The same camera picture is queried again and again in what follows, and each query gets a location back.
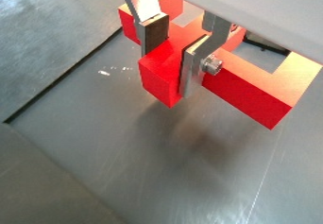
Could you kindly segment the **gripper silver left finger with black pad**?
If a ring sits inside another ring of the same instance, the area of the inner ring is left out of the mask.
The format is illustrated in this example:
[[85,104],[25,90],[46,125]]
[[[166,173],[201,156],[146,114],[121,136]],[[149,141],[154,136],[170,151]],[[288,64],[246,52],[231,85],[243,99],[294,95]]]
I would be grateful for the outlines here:
[[159,0],[126,0],[146,56],[169,39],[170,15],[162,11]]

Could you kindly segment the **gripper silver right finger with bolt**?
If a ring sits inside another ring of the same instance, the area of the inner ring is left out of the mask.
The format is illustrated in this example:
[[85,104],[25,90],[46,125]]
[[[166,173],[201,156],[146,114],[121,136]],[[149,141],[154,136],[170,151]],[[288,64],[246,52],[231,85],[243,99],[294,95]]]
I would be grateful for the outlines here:
[[214,75],[219,71],[221,60],[213,53],[227,41],[231,23],[210,11],[205,11],[202,28],[211,33],[199,37],[185,49],[179,92],[189,97],[202,84],[206,73]]

